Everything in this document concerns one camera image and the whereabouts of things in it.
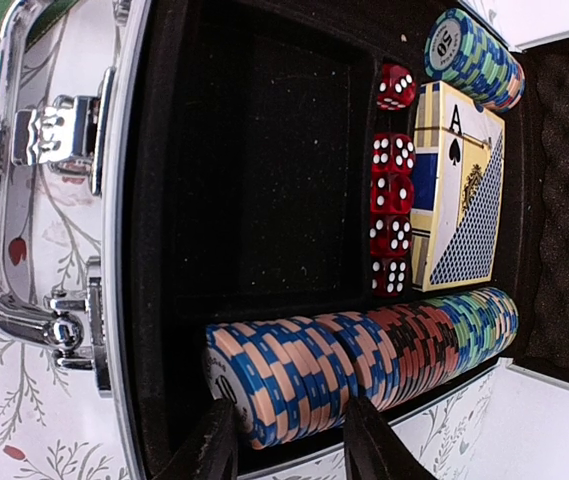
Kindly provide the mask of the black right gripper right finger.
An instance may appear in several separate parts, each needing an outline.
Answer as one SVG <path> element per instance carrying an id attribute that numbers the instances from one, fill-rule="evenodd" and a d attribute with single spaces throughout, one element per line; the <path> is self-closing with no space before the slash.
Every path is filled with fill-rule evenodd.
<path id="1" fill-rule="evenodd" d="M 435 480 L 368 398 L 351 398 L 343 425 L 347 479 Z"/>

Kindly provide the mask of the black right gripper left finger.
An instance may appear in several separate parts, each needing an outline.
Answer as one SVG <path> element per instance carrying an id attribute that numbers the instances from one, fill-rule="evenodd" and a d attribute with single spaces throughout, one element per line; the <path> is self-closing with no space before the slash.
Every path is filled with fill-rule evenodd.
<path id="1" fill-rule="evenodd" d="M 153 479 L 236 479 L 238 435 L 233 403 L 215 400 L 168 465 Z"/>

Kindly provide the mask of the long mixed chip row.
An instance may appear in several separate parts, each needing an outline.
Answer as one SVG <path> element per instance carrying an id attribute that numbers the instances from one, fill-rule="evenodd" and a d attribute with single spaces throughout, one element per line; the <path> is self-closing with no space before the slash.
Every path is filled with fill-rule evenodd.
<path id="1" fill-rule="evenodd" d="M 492 287 L 368 312 L 213 324 L 203 371 L 259 450 L 340 427 L 354 398 L 379 411 L 413 399 L 501 353 L 518 327 L 514 300 Z"/>

